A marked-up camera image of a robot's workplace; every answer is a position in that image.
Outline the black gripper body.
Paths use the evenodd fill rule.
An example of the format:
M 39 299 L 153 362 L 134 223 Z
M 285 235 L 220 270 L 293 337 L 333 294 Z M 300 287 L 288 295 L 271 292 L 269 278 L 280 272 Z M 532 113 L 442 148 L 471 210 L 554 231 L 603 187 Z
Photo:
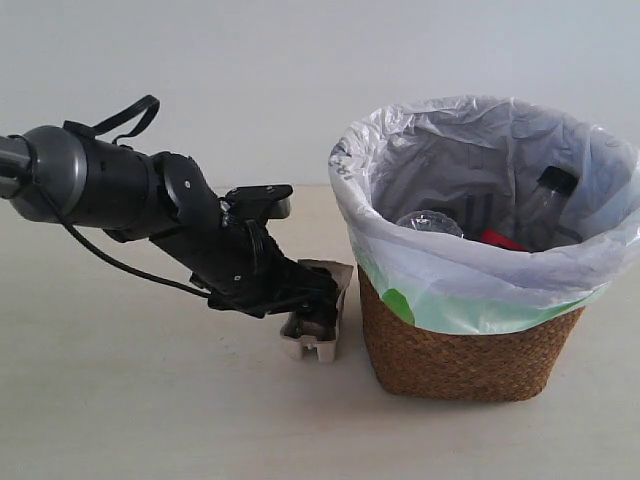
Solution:
M 190 282 L 208 292 L 210 308 L 262 318 L 300 307 L 294 272 L 264 225 L 233 221 L 197 256 Z

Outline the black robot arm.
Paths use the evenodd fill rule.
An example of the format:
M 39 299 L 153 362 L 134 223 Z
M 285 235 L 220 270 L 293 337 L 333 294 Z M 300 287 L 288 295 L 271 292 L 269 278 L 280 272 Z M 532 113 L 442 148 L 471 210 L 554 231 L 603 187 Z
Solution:
M 190 271 L 182 290 L 214 310 L 294 313 L 324 340 L 337 330 L 330 272 L 285 256 L 267 224 L 290 211 L 287 184 L 217 195 L 191 158 L 146 155 L 82 125 L 41 126 L 1 141 L 1 196 L 25 219 L 151 242 Z

